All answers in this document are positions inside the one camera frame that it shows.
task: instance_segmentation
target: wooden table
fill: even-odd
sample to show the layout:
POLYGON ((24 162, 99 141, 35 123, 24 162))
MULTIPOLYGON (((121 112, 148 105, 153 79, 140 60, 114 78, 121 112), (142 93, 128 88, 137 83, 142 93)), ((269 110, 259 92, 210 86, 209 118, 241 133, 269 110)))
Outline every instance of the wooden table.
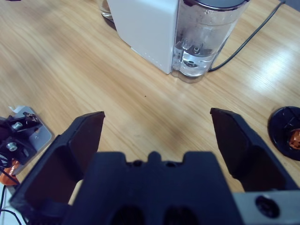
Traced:
MULTIPOLYGON (((216 64, 263 22, 277 0, 252 0, 216 64)), ((283 5, 226 66, 200 82, 165 75, 111 29, 93 0, 0 1, 0 115, 31 106, 55 135, 74 118, 105 111, 100 151, 127 160, 182 160, 189 150, 212 151, 232 191, 242 191, 218 150, 210 108, 239 113, 300 185, 300 163, 284 157, 267 133, 270 114, 300 106, 300 13, 283 5)), ((41 156, 19 175, 25 174, 41 156)))

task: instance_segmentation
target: screw hole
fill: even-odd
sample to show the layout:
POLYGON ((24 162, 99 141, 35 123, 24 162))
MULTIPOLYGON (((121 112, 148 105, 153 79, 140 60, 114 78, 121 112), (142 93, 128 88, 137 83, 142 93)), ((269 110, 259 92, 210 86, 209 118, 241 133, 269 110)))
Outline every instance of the screw hole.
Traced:
POLYGON ((167 167, 177 167, 176 163, 174 163, 174 162, 167 162, 165 164, 165 166, 167 166, 167 167))
POLYGON ((255 204, 258 210, 266 217, 277 218, 280 214, 280 209, 277 203, 270 198, 267 198, 262 195, 258 196, 256 198, 255 204))
POLYGON ((133 164, 133 166, 141 166, 143 164, 143 162, 141 160, 136 160, 132 164, 133 164))

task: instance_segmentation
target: metal screw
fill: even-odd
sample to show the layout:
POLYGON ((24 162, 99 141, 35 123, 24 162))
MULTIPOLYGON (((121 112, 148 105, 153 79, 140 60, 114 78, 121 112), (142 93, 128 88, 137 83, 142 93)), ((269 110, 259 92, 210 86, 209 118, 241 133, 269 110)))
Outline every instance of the metal screw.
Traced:
POLYGON ((198 48, 198 47, 195 47, 195 48, 194 48, 194 53, 195 53, 195 54, 198 54, 198 53, 199 53, 199 48, 198 48))
POLYGON ((11 143, 8 143, 6 145, 6 147, 8 148, 8 150, 10 151, 16 151, 18 149, 17 145, 15 142, 11 142, 11 143))
POLYGON ((11 127, 12 127, 13 129, 15 129, 15 130, 19 130, 21 127, 23 127, 23 124, 20 123, 20 122, 16 122, 16 123, 13 124, 11 127))

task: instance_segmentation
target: water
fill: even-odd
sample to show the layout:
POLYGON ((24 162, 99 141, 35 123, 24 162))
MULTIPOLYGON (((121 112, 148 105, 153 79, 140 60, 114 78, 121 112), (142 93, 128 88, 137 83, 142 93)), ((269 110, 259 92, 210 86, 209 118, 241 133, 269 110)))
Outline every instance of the water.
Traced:
POLYGON ((211 49, 199 49, 198 47, 190 47, 187 50, 174 48, 176 60, 173 62, 173 69, 179 70, 186 76, 198 77, 205 74, 215 54, 211 54, 211 49))

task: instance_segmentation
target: black plastic mount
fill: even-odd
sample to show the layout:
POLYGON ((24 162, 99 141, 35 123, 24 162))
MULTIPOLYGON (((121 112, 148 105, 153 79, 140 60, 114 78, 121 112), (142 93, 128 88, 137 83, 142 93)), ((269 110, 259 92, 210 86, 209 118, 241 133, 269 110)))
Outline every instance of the black plastic mount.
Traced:
POLYGON ((238 114, 212 108, 219 150, 245 191, 298 190, 262 138, 238 114))
MULTIPOLYGON (((245 191, 298 189, 240 115, 216 108, 210 113, 228 170, 245 191)), ((32 224, 243 224, 212 153, 187 152, 182 162, 164 162, 153 152, 147 162, 132 163, 121 152, 94 154, 104 117, 97 112, 75 119, 16 190, 11 205, 32 224)))
POLYGON ((32 168, 10 199, 32 224, 60 222, 69 199, 98 150, 104 112, 76 118, 32 168))
POLYGON ((233 196, 211 152, 187 152, 182 163, 127 163, 121 152, 99 152, 91 162, 63 225, 242 224, 233 196))

